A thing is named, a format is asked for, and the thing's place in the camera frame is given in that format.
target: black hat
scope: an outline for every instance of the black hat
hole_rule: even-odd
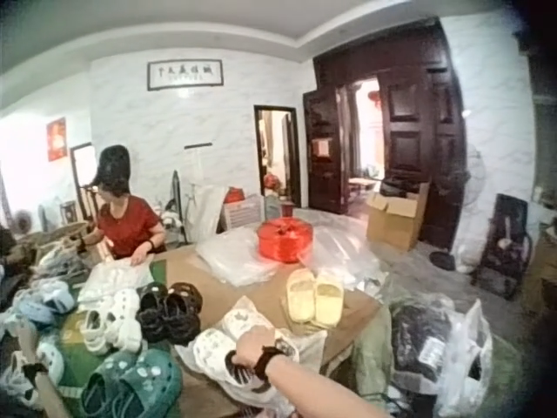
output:
[[[97,174],[90,185],[106,183],[109,179],[124,179],[130,181],[130,153],[123,145],[113,145],[104,148],[98,159]]]

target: green clog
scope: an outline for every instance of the green clog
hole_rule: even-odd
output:
[[[118,380],[135,364],[138,357],[125,351],[108,356],[91,374],[81,393],[80,407],[84,416],[101,418],[108,416],[111,405],[119,393]]]
[[[150,349],[119,380],[112,418],[164,418],[182,390],[179,366],[165,351]]]

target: red shirt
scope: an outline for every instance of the red shirt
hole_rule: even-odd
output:
[[[138,246],[148,240],[152,236],[149,230],[159,222],[157,214],[144,199],[130,196],[128,207],[120,219],[115,219],[110,206],[104,204],[99,211],[97,227],[107,238],[114,257],[122,259],[130,257]],[[157,248],[157,253],[162,251],[163,247]]]

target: black watch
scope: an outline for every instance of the black watch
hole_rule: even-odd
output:
[[[261,381],[268,381],[269,379],[267,378],[267,374],[265,373],[266,369],[267,369],[267,365],[269,364],[269,361],[271,361],[271,359],[275,356],[275,355],[285,355],[285,353],[276,348],[276,347],[263,347],[263,353],[261,354],[261,357],[259,357],[258,362],[256,363],[255,367],[253,368],[253,371],[255,372],[255,375],[261,380]]]
[[[22,370],[23,375],[28,381],[31,382],[31,385],[33,385],[34,388],[37,388],[37,386],[35,385],[37,373],[49,373],[48,369],[44,366],[43,363],[24,364]]]

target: ceiling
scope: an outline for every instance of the ceiling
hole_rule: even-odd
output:
[[[412,20],[497,0],[18,0],[2,13],[2,108],[101,57],[226,48],[304,61]]]

